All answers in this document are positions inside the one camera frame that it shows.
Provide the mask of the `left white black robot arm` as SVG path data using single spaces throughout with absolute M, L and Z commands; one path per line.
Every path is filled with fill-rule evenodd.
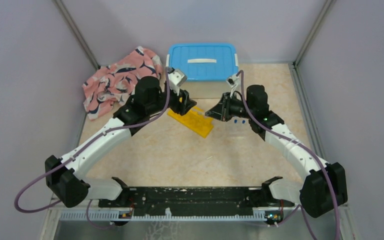
M 163 92 L 159 80 L 143 77 L 135 86 L 134 94 L 120 107 L 112 118 L 86 142 L 57 158 L 51 155 L 45 160 L 46 185 L 67 208 L 85 200 L 110 200 L 118 207 L 129 203 L 127 185 L 117 177 L 111 179 L 87 179 L 89 170 L 115 146 L 134 136 L 150 123 L 156 113 L 167 108 L 183 116 L 197 103 L 181 85 L 187 77 L 174 71 L 168 74 Z

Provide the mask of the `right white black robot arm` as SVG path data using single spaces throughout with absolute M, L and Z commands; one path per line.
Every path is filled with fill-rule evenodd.
M 235 92 L 225 92 L 220 101 L 205 112 L 205 116 L 228 122 L 232 118 L 247 119 L 251 130 L 266 143 L 275 147 L 293 166 L 303 183 L 273 177 L 262 184 L 261 199 L 267 206 L 280 200 L 301 205 L 313 218 L 334 209 L 334 203 L 348 201 L 344 167 L 314 157 L 289 130 L 284 120 L 269 109 L 268 94 L 263 85 L 253 84 L 246 89 L 246 99 Z

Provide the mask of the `blue plastic bin lid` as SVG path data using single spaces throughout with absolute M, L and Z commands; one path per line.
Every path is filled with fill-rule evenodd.
M 174 44 L 165 63 L 181 70 L 191 82 L 224 81 L 239 71 L 236 48 L 223 42 Z

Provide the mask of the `yellow test tube rack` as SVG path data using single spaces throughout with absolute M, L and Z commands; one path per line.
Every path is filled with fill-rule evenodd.
M 214 128 L 213 119 L 205 116 L 204 111 L 196 106 L 185 115 L 179 115 L 173 110 L 169 110 L 167 115 L 203 138 L 206 138 Z

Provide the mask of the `clear plastic tube rack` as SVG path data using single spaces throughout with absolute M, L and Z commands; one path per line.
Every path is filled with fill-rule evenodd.
M 251 128 L 248 119 L 233 117 L 226 123 L 225 130 L 229 137 L 244 137 L 251 131 Z

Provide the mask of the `pink patterned cloth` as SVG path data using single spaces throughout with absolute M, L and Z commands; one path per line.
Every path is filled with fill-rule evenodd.
M 143 77 L 160 80 L 162 74 L 160 57 L 142 46 L 115 63 L 101 66 L 82 85 L 87 118 L 94 121 L 109 113 L 115 103 L 123 105 L 134 94 L 135 86 Z

